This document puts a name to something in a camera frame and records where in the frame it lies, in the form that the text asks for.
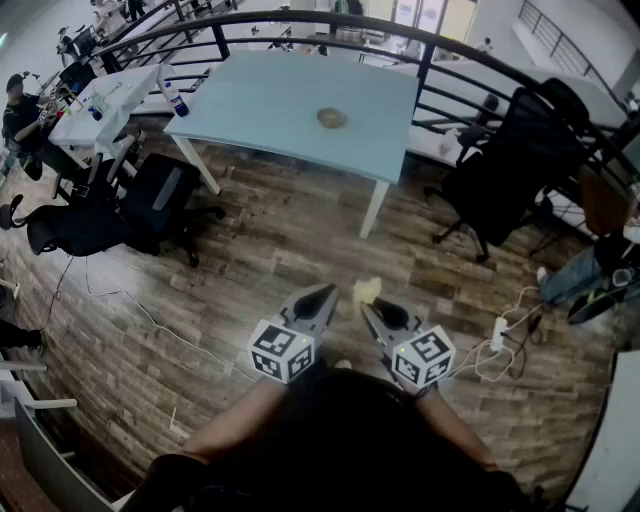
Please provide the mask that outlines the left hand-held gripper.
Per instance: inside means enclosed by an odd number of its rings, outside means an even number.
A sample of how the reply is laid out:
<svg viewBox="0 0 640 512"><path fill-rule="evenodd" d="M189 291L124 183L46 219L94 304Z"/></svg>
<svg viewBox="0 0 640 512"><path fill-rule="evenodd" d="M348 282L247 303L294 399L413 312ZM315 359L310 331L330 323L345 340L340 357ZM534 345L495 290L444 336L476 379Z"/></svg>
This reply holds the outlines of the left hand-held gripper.
<svg viewBox="0 0 640 512"><path fill-rule="evenodd" d="M317 284L287 297L277 313L284 324L261 320L247 344L253 369L282 384L309 370L338 296L335 284Z"/></svg>

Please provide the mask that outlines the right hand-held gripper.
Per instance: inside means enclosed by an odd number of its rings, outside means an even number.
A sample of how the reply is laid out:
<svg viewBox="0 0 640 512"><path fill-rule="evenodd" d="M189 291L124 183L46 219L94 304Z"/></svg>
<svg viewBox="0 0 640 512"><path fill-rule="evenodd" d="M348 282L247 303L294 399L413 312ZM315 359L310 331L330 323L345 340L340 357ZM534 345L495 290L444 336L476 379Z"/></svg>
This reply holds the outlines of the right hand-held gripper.
<svg viewBox="0 0 640 512"><path fill-rule="evenodd" d="M361 313L383 354L390 359L391 374L401 384L422 390L451 370L456 356L454 344L440 325L418 332L423 321L414 306L377 297L372 304L363 303Z"/></svg>

